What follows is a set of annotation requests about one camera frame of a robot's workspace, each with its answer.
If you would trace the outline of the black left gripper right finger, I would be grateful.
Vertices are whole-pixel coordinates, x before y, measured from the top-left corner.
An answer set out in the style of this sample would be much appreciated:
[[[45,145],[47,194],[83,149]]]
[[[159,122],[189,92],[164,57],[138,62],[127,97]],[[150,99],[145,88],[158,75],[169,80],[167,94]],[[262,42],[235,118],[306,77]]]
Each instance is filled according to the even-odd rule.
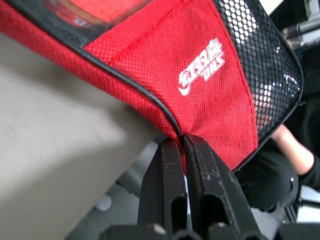
[[[234,173],[201,137],[183,139],[193,231],[201,237],[261,237]]]

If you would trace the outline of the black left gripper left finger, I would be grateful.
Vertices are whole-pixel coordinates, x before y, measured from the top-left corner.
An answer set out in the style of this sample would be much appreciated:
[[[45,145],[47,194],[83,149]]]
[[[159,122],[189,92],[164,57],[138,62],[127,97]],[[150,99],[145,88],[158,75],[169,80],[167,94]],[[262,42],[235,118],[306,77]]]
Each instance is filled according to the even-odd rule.
[[[159,224],[169,237],[187,228],[188,194],[180,150],[175,141],[162,141],[142,179],[138,225]]]

